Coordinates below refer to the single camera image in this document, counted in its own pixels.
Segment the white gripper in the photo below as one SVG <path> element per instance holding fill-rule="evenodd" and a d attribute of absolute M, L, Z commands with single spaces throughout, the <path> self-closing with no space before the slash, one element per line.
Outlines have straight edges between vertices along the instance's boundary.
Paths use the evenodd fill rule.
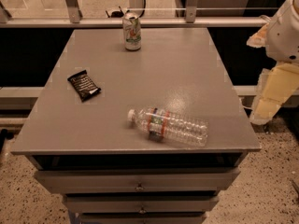
<path fill-rule="evenodd" d="M 277 62 L 259 77 L 249 121 L 265 125 L 281 106 L 299 89 L 299 0 L 286 0 L 272 17 L 247 40 L 252 48 L 264 48 L 266 55 Z"/>

